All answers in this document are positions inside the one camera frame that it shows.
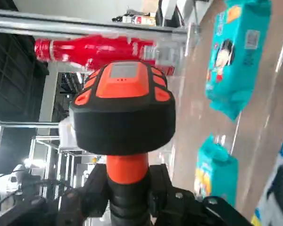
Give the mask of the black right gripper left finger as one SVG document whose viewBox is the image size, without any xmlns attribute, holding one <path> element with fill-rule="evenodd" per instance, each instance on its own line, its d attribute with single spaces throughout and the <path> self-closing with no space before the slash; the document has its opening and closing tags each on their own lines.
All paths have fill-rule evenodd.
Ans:
<svg viewBox="0 0 283 226">
<path fill-rule="evenodd" d="M 68 190 L 53 201 L 34 198 L 21 205 L 14 225 L 81 226 L 89 217 L 102 217 L 107 204 L 107 168 L 96 164 L 82 187 Z"/>
</svg>

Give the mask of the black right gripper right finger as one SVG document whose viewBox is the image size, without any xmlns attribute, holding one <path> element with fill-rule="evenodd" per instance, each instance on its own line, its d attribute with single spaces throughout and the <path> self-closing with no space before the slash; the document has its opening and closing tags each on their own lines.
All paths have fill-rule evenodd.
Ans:
<svg viewBox="0 0 283 226">
<path fill-rule="evenodd" d="M 174 187 L 165 164 L 150 166 L 150 213 L 156 226 L 250 226 L 227 201 L 208 196 L 199 201 L 191 191 Z"/>
</svg>

